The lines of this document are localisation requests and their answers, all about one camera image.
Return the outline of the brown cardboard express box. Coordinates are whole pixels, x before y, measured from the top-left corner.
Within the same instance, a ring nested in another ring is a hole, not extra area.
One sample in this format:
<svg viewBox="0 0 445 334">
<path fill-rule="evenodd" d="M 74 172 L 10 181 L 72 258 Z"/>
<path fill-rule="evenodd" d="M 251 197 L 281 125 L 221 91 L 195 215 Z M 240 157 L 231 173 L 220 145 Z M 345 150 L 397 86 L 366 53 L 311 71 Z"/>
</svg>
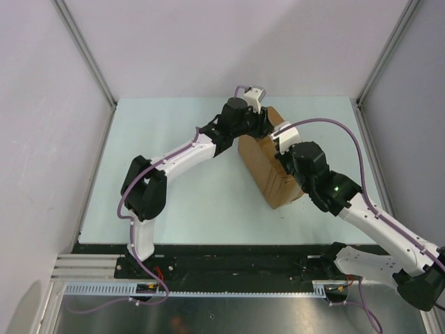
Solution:
<svg viewBox="0 0 445 334">
<path fill-rule="evenodd" d="M 272 209 L 287 205 L 305 193 L 276 160 L 277 150 L 270 138 L 238 138 L 238 153 L 265 201 Z"/>
</svg>

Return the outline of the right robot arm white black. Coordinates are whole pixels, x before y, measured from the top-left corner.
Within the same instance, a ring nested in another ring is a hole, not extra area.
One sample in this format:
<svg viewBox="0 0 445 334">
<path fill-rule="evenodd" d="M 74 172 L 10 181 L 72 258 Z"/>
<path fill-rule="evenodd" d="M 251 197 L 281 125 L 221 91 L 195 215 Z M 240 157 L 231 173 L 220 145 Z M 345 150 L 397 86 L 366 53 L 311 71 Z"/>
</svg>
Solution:
<svg viewBox="0 0 445 334">
<path fill-rule="evenodd" d="M 321 147 L 306 141 L 275 155 L 312 203 L 370 237 L 386 255 L 363 253 L 335 242 L 321 261 L 329 279 L 348 273 L 395 289 L 418 310 L 433 309 L 444 292 L 444 249 L 425 240 L 372 202 L 364 187 L 330 169 Z"/>
</svg>

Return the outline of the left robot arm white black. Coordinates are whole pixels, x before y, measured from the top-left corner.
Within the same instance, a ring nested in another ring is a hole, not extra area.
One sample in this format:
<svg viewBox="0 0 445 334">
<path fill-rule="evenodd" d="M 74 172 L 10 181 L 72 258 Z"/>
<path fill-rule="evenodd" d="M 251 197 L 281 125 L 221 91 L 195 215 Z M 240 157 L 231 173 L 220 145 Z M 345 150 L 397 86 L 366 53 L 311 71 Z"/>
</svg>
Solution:
<svg viewBox="0 0 445 334">
<path fill-rule="evenodd" d="M 274 126 L 262 97 L 231 97 L 221 113 L 207 125 L 196 127 L 187 143 L 155 159 L 135 157 L 128 169 L 120 194 L 117 215 L 130 220 L 129 269 L 139 278 L 154 269 L 154 226 L 163 211 L 170 182 L 190 168 L 217 157 L 229 149 L 236 138 L 248 135 L 264 138 Z"/>
</svg>

